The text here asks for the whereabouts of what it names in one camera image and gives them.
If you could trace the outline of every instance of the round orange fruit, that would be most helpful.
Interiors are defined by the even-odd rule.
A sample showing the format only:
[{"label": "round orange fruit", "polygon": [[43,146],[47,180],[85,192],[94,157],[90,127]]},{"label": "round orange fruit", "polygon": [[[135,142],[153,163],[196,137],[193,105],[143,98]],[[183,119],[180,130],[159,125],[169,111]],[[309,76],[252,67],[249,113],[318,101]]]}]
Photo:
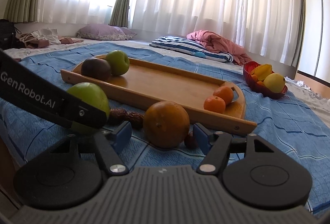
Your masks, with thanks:
[{"label": "round orange fruit", "polygon": [[189,133],[190,120],[185,109],[171,101],[153,104],[143,118],[146,138],[159,148],[178,146]]},{"label": "round orange fruit", "polygon": [[217,97],[216,95],[212,95],[205,99],[204,109],[217,113],[224,113],[226,109],[226,103],[222,98]]},{"label": "round orange fruit", "polygon": [[234,92],[228,86],[221,86],[213,92],[213,95],[222,98],[226,105],[228,105],[234,99]]},{"label": "round orange fruit", "polygon": [[253,81],[255,81],[255,82],[258,81],[258,76],[257,75],[253,74],[253,75],[251,75],[251,77],[252,77]]}]

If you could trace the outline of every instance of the blue and white striped pillow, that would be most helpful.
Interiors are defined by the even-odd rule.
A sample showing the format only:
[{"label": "blue and white striped pillow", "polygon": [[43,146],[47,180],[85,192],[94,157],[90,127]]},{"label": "blue and white striped pillow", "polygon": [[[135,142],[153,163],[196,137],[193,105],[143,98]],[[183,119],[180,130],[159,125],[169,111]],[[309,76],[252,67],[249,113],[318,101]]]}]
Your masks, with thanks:
[{"label": "blue and white striped pillow", "polygon": [[212,53],[200,45],[196,41],[188,40],[180,37],[166,36],[160,37],[158,39],[153,40],[150,43],[150,46],[168,49],[188,55],[194,55],[196,52],[203,52],[206,56],[206,59],[218,61],[218,62],[233,62],[234,58],[229,53]]}]

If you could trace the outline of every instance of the pink blanket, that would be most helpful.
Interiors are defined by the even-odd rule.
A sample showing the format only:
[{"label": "pink blanket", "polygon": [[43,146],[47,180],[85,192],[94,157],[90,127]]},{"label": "pink blanket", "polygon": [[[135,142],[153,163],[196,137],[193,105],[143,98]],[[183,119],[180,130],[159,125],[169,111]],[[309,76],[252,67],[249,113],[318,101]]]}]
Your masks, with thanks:
[{"label": "pink blanket", "polygon": [[245,53],[243,47],[232,41],[216,34],[212,31],[195,31],[187,35],[187,39],[199,42],[206,50],[213,53],[230,53],[238,65],[252,61]]}]

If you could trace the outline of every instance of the black bag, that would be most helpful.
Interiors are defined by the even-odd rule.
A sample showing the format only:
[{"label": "black bag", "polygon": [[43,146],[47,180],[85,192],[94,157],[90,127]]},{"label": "black bag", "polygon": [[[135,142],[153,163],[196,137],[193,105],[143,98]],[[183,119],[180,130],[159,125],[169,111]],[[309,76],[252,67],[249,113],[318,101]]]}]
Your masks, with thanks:
[{"label": "black bag", "polygon": [[24,47],[24,43],[16,39],[16,31],[21,34],[14,23],[0,19],[0,48],[2,50]]}]

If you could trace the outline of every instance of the purple pillow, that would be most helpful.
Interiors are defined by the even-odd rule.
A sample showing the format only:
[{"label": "purple pillow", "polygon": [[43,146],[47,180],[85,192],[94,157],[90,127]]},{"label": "purple pillow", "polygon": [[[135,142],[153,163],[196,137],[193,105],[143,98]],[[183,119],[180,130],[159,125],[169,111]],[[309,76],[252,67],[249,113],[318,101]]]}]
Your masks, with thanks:
[{"label": "purple pillow", "polygon": [[133,38],[136,34],[125,27],[90,24],[78,30],[77,37],[98,41],[123,41]]}]

